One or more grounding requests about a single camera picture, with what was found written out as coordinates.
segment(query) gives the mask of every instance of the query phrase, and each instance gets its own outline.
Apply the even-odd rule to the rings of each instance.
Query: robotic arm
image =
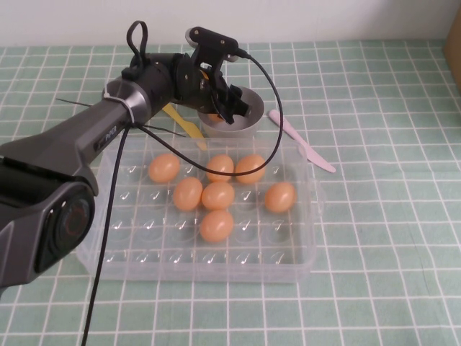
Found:
[[[139,24],[138,51],[131,37]],[[127,42],[135,55],[107,85],[123,102],[104,97],[44,133],[0,146],[0,295],[30,283],[83,241],[98,195],[89,165],[133,120],[142,125],[169,102],[217,113],[227,123],[249,113],[241,90],[220,72],[224,60],[245,56],[234,39],[192,28],[186,34],[195,48],[191,57],[146,53],[147,36],[144,22],[133,23]]]

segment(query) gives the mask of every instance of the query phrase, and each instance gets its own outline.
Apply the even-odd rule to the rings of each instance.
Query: cardboard box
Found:
[[[448,66],[452,70],[456,85],[461,90],[461,8],[458,9],[444,46]]]

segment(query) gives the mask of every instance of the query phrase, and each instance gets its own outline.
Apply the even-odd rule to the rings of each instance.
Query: white wall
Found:
[[[148,23],[149,43],[185,43],[197,25],[241,42],[443,38],[460,2],[0,0],[0,46],[125,44],[137,19]]]

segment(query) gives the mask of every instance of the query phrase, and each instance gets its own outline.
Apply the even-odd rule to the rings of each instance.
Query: green tablecloth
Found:
[[[337,168],[311,167],[327,202],[310,277],[266,285],[103,281],[89,344],[459,345],[461,99],[442,44],[250,45],[273,75],[287,119]],[[149,51],[158,49],[189,48]],[[0,143],[83,109],[55,97],[96,102],[105,76],[119,76],[130,59],[122,46],[0,48]],[[229,83],[275,107],[255,66],[223,70]],[[163,114],[151,123],[181,130]],[[266,119],[258,137],[276,131]],[[79,345],[91,283],[72,254],[32,284],[8,289],[0,345]]]

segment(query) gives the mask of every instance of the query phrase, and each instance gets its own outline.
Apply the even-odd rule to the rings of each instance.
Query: yellow plastic knife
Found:
[[[184,120],[182,116],[179,115],[179,113],[174,109],[171,103],[168,103],[164,107],[164,112],[168,114],[171,117],[171,119],[176,121],[178,125],[181,126],[184,131],[186,131],[190,138],[205,138],[200,132],[200,129],[197,127],[197,125],[191,123],[190,121]],[[197,145],[200,149],[207,150],[207,145],[204,141],[198,141]]]

